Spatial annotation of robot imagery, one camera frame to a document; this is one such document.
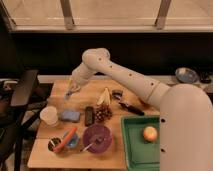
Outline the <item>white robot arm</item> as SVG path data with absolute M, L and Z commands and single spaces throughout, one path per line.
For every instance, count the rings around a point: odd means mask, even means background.
M 192 84 L 167 84 L 110 60 L 105 48 L 88 49 L 72 71 L 71 95 L 97 72 L 117 81 L 160 111 L 160 171 L 213 171 L 213 104 Z

